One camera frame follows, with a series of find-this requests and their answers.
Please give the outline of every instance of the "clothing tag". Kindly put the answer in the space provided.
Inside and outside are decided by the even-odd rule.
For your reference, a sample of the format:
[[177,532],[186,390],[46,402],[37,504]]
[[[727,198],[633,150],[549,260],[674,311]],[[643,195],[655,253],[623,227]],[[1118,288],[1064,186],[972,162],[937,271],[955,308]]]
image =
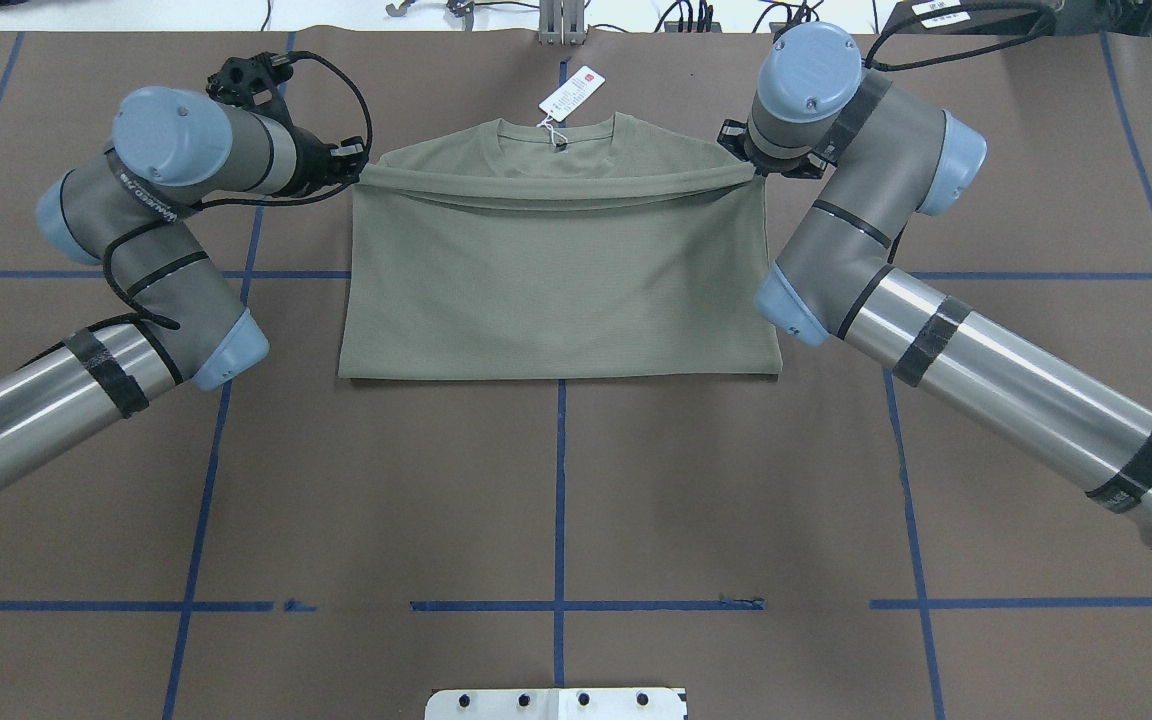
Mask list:
[[[923,15],[932,13],[932,10],[958,8],[960,6],[961,3],[958,0],[932,0],[931,3],[911,5],[910,10],[914,10],[914,14],[916,15]],[[971,18],[972,15],[965,13],[953,13],[950,15],[945,15],[945,17],[941,18],[923,20],[923,26],[950,26],[952,24],[963,23]]]
[[561,123],[567,120],[567,115],[570,115],[573,109],[578,108],[581,103],[594,94],[594,91],[604,82],[607,82],[607,78],[589,69],[589,65],[582,65],[576,74],[567,78],[567,82],[554,91],[554,94],[540,100],[540,109]]

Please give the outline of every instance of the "gray t-shirt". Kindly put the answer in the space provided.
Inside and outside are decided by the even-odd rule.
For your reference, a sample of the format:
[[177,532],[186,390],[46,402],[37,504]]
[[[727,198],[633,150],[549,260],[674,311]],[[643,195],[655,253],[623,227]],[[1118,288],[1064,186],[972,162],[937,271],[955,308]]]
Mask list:
[[620,113],[558,131],[492,120],[366,167],[340,377],[780,373],[753,167]]

